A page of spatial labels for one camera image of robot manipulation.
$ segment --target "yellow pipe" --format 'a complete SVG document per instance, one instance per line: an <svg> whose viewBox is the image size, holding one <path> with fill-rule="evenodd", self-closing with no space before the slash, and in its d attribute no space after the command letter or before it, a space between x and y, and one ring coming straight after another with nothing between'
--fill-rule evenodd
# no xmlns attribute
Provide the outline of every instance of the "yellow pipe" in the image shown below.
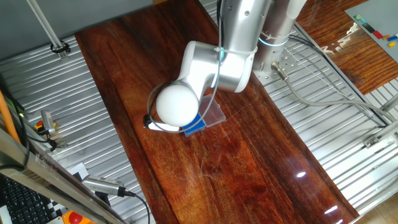
<svg viewBox="0 0 398 224"><path fill-rule="evenodd" d="M15 139L15 141L20 142L17 134L17 130L15 129L14 122L12 122L10 111L8 110L8 106L4 96L0 91L0 113L4 118L4 122L6 123L8 134L11 135Z"/></svg>

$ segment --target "blue block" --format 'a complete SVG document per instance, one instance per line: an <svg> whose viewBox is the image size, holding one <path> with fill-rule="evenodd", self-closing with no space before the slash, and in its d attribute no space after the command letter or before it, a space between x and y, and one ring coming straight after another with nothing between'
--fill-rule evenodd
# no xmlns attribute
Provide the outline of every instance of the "blue block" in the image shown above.
<svg viewBox="0 0 398 224"><path fill-rule="evenodd" d="M392 36L392 37L389 37L387 40L388 40L388 41L393 41L393 40L396 40L396 39L398 39L397 36Z"/></svg>
<svg viewBox="0 0 398 224"><path fill-rule="evenodd" d="M196 122L198 122L198 120L199 120L200 118L201 118L201 117L200 117L200 115L199 115L199 113L198 113L197 117L196 117L190 124L188 124L188 125L182 127L182 129L184 129L184 130L187 129L187 130L185 131L186 137L188 137L189 135L191 135L191 134L193 134L193 133L196 133L196 132L198 132L198 131L201 131L201 130L203 130L203 129L206 128L205 122L204 122L203 120L201 120L201 121L200 121L197 125L195 125L193 128L188 129L190 126L192 126L193 124L195 124Z"/></svg>

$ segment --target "dark wood surface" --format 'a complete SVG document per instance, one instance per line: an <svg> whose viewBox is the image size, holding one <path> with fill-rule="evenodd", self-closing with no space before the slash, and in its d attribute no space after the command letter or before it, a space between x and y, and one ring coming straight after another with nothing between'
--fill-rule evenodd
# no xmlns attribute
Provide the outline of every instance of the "dark wood surface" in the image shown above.
<svg viewBox="0 0 398 224"><path fill-rule="evenodd" d="M398 63L345 13L363 2L366 0L308 0L297 22L367 94L397 78Z"/></svg>
<svg viewBox="0 0 398 224"><path fill-rule="evenodd" d="M189 138L143 128L149 93L179 72L188 42L217 44L198 1L169 0L76 39L157 223L334 224L358 216L254 75L242 93L217 93L224 123Z"/></svg>

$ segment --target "gray wall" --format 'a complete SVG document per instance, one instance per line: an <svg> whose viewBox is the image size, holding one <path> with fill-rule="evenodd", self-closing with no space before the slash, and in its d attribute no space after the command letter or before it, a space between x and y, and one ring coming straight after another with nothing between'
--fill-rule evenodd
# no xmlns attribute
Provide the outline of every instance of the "gray wall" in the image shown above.
<svg viewBox="0 0 398 224"><path fill-rule="evenodd" d="M59 38L152 5L152 0L37 0ZM0 0L0 61L50 44L25 0Z"/></svg>

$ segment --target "keyboard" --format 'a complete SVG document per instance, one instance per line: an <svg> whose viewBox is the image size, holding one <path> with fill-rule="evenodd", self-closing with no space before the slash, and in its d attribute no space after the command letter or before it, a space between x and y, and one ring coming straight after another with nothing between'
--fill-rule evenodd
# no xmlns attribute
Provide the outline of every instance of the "keyboard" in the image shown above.
<svg viewBox="0 0 398 224"><path fill-rule="evenodd" d="M4 176L0 176L0 187L12 224L46 224L53 220L48 198Z"/></svg>

